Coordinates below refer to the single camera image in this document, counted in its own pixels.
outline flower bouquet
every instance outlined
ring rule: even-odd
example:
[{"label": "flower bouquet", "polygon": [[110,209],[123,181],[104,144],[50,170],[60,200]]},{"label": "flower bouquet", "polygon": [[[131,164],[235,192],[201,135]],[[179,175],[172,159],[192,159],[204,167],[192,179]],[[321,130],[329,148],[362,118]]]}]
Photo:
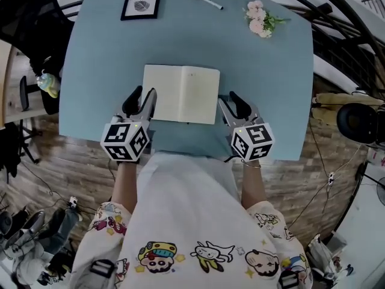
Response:
[{"label": "flower bouquet", "polygon": [[271,15],[263,8],[260,0],[251,1],[247,4],[246,19],[249,21],[248,26],[255,34],[260,37],[271,37],[271,34],[278,23],[285,23],[287,19],[282,19]]}]

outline bottle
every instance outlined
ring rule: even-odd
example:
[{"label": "bottle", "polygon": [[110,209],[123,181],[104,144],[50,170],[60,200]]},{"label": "bottle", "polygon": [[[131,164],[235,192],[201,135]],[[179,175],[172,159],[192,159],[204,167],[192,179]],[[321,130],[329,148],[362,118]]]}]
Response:
[{"label": "bottle", "polygon": [[60,91],[60,82],[52,74],[43,73],[36,78],[36,83],[43,91],[47,92],[52,98],[56,99]]}]

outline blank page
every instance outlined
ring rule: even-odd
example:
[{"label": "blank page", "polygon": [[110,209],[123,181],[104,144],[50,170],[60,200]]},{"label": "blank page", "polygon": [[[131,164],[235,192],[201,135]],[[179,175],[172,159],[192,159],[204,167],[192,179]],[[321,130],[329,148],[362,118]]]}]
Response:
[{"label": "blank page", "polygon": [[182,67],[182,102],[179,121],[214,124],[217,112],[220,71]]},{"label": "blank page", "polygon": [[180,66],[145,65],[142,103],[147,93],[155,88],[157,100],[153,119],[178,121],[181,72]]}]

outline black marker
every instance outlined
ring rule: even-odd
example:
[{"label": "black marker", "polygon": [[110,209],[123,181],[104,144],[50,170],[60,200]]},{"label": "black marker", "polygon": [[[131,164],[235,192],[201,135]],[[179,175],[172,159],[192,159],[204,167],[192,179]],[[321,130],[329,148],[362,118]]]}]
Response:
[{"label": "black marker", "polygon": [[210,3],[210,4],[213,5],[214,7],[219,8],[220,10],[223,10],[223,6],[222,6],[222,5],[219,5],[219,4],[217,4],[217,3],[215,3],[215,2],[213,2],[213,1],[211,1],[211,0],[203,0],[203,1],[205,1],[205,2],[207,2],[207,3]]}]

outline wooden floor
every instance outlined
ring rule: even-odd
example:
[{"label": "wooden floor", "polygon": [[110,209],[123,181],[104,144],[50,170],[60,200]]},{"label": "wooden floor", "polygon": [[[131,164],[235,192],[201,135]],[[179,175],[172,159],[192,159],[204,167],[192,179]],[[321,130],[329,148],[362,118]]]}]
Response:
[{"label": "wooden floor", "polygon": [[[314,91],[319,91],[317,81],[313,86]],[[63,198],[68,200],[73,195],[79,199],[79,204],[85,212],[84,220],[72,233],[74,241],[79,243],[93,217],[92,209],[96,209],[111,196],[114,180],[108,169],[108,158],[98,142],[58,135],[56,115],[43,116],[31,123],[43,131],[43,136],[37,137],[31,145],[34,156],[39,157],[41,161],[34,165],[27,157],[23,157],[17,176],[10,177],[8,185],[5,183],[4,171],[0,174],[1,194],[6,192],[3,204],[9,205],[8,210],[12,213],[25,205],[31,212],[44,209],[47,213],[46,220],[57,207],[64,206],[64,201],[59,200],[57,194],[50,196],[48,187],[29,171],[31,170]],[[326,172],[336,172],[351,159],[359,145],[342,137],[336,127],[327,126],[314,119],[310,119],[309,123],[315,133]],[[354,174],[357,166],[365,160],[366,153],[366,148],[361,147],[349,165],[336,172],[336,181],[330,190],[324,213],[322,210],[327,199],[326,188],[319,192],[291,227],[303,244],[307,244],[317,232],[321,231],[326,235],[335,227],[356,186]],[[294,221],[314,194],[327,182],[309,126],[299,161],[261,163],[268,199],[283,213],[287,224]],[[242,179],[241,166],[233,165],[238,183]],[[114,162],[111,162],[111,168],[116,174]]]}]

